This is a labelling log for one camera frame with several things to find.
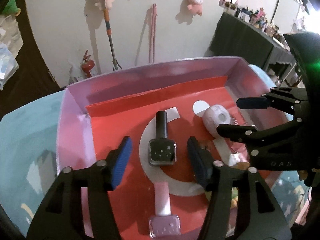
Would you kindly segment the dark cloth covered table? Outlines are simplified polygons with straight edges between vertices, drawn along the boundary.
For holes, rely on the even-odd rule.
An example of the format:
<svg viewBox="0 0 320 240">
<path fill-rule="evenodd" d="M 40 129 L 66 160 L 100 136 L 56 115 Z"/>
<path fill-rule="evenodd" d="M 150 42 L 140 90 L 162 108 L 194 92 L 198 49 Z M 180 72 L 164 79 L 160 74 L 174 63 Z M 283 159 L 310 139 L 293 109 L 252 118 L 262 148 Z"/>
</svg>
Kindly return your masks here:
<svg viewBox="0 0 320 240">
<path fill-rule="evenodd" d="M 252 25 L 224 12 L 217 22 L 207 52 L 213 56 L 238 56 L 267 72 L 276 63 L 293 66 L 291 53 Z"/>
</svg>

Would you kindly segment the clear plastic cup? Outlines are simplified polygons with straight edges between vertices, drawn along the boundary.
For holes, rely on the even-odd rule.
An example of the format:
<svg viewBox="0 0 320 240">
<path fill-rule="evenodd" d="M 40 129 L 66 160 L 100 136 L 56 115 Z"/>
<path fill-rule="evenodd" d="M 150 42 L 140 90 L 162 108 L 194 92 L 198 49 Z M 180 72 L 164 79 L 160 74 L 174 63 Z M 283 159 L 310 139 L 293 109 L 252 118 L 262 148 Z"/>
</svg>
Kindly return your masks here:
<svg viewBox="0 0 320 240">
<path fill-rule="evenodd" d="M 233 142 L 226 139 L 227 145 L 231 151 L 228 157 L 228 166 L 239 170 L 248 170 L 250 164 L 246 146 L 240 142 Z"/>
</svg>

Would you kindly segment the green dinosaur plush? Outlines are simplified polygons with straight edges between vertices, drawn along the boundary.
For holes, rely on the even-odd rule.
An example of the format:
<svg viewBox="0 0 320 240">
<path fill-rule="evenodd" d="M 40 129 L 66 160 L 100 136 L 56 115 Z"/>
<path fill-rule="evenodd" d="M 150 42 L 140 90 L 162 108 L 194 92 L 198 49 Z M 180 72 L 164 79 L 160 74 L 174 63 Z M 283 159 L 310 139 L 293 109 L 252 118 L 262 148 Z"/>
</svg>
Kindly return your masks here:
<svg viewBox="0 0 320 240">
<path fill-rule="evenodd" d="M 21 9 L 17 7 L 16 1 L 17 0 L 9 0 L 1 14 L 5 16 L 18 16 L 21 13 Z"/>
</svg>

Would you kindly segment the purple nail polish bottle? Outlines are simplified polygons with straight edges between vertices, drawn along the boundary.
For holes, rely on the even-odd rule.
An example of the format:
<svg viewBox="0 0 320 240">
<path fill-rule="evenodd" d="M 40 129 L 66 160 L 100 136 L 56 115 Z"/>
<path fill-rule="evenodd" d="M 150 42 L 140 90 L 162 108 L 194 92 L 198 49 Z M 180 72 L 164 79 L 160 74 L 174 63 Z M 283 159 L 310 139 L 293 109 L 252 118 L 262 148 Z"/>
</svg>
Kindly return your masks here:
<svg viewBox="0 0 320 240">
<path fill-rule="evenodd" d="M 169 185 L 166 181 L 157 182 L 155 187 L 155 215 L 149 219 L 151 238 L 171 237 L 181 234 L 178 215 L 171 213 Z"/>
</svg>

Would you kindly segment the yellow green capybara toy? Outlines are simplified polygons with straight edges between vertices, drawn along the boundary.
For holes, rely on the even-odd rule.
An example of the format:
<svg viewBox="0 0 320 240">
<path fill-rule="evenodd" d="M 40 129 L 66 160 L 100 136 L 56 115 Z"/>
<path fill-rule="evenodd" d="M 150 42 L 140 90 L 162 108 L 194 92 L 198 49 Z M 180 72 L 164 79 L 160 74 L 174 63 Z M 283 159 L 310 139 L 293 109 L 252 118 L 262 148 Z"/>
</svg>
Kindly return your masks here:
<svg viewBox="0 0 320 240">
<path fill-rule="evenodd" d="M 208 201 L 210 201 L 212 192 L 205 192 L 204 193 Z M 238 189 L 236 187 L 232 188 L 232 199 L 231 199 L 231 209 L 236 208 L 238 205 Z"/>
</svg>

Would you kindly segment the teal moon star blanket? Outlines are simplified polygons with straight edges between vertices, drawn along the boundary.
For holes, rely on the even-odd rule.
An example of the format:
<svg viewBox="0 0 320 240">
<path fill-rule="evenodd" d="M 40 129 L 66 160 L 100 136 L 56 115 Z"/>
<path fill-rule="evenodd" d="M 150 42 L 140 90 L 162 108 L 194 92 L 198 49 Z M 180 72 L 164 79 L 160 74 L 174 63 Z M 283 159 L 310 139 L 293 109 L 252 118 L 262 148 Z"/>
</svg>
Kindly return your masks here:
<svg viewBox="0 0 320 240">
<path fill-rule="evenodd" d="M 1 120 L 1 205 L 26 235 L 57 168 L 57 130 L 65 91 L 45 96 Z"/>
</svg>

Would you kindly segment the lilac round case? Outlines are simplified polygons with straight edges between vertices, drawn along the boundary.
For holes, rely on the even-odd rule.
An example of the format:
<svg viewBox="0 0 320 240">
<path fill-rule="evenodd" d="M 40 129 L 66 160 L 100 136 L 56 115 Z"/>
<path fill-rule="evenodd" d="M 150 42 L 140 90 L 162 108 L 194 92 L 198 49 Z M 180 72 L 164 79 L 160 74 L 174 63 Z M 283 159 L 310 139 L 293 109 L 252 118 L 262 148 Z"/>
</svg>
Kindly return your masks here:
<svg viewBox="0 0 320 240">
<path fill-rule="evenodd" d="M 207 131 L 215 138 L 219 137 L 217 127 L 220 124 L 231 124 L 230 113 L 222 105 L 215 104 L 204 111 L 202 121 Z"/>
</svg>

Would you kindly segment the dark brown door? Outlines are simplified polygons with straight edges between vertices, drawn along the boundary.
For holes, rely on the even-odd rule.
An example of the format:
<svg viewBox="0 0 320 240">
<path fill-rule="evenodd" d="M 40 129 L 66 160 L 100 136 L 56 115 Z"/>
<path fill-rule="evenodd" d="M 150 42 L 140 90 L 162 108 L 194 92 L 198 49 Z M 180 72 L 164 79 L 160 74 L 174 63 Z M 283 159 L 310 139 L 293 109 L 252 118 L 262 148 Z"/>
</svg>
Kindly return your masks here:
<svg viewBox="0 0 320 240">
<path fill-rule="evenodd" d="M 1 90 L 1 117 L 34 100 L 61 90 L 53 80 L 36 44 L 27 14 L 25 0 L 17 0 L 22 10 L 17 16 L 23 46 L 16 61 L 18 70 Z"/>
</svg>

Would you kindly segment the pink cardboard tray box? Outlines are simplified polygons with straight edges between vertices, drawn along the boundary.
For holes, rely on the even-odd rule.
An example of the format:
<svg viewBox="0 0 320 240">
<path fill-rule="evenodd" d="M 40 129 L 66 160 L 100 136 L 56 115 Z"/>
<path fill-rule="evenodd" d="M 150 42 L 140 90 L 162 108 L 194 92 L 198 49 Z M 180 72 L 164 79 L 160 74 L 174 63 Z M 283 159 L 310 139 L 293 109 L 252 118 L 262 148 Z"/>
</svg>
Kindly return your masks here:
<svg viewBox="0 0 320 240">
<path fill-rule="evenodd" d="M 57 168 L 90 167 L 131 140 L 131 154 L 119 186 L 109 194 L 122 239 L 149 239 L 157 217 L 157 183 L 166 182 L 171 215 L 178 215 L 182 239 L 196 239 L 208 200 L 196 183 L 188 156 L 190 137 L 227 163 L 232 152 L 247 159 L 243 144 L 211 135 L 204 112 L 220 110 L 219 120 L 267 129 L 288 121 L 278 110 L 240 110 L 240 97 L 270 90 L 267 75 L 239 57 L 207 57 L 122 70 L 69 86 L 57 130 Z"/>
</svg>

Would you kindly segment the black nail polish bottle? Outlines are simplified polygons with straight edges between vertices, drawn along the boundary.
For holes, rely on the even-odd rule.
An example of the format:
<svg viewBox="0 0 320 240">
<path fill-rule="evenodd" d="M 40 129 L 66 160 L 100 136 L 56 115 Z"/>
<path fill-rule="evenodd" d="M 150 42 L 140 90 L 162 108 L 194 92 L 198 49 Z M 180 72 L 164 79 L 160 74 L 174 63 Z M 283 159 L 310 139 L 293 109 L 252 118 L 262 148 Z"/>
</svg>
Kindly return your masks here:
<svg viewBox="0 0 320 240">
<path fill-rule="evenodd" d="M 176 163 L 176 142 L 168 137 L 168 116 L 166 111 L 156 113 L 156 136 L 149 141 L 149 164 L 151 166 L 174 165 Z"/>
</svg>

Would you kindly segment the white plastic bag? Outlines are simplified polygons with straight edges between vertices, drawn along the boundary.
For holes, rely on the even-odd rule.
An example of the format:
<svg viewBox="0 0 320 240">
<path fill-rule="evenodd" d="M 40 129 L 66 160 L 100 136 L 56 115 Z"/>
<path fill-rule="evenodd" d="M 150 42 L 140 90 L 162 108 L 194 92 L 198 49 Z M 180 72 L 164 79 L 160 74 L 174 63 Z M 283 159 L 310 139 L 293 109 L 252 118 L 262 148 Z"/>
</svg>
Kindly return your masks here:
<svg viewBox="0 0 320 240">
<path fill-rule="evenodd" d="M 1 65 L 1 72 L 0 72 L 0 87 L 3 90 L 4 85 L 7 81 L 15 74 L 16 70 L 18 70 L 19 65 L 14 57 L 14 55 L 10 52 L 7 46 L 1 42 L 0 48 L 0 65 Z"/>
</svg>

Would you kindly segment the pink plush toy right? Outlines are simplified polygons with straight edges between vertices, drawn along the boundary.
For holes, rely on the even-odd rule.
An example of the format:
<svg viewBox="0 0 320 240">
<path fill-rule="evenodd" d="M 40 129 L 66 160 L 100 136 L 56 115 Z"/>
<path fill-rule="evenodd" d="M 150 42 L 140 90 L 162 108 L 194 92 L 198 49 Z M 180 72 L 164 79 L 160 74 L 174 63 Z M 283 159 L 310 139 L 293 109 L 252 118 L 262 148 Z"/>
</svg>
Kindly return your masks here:
<svg viewBox="0 0 320 240">
<path fill-rule="evenodd" d="M 203 0 L 188 0 L 187 8 L 190 13 L 192 13 L 194 16 L 199 15 L 202 16 L 203 12 Z"/>
</svg>

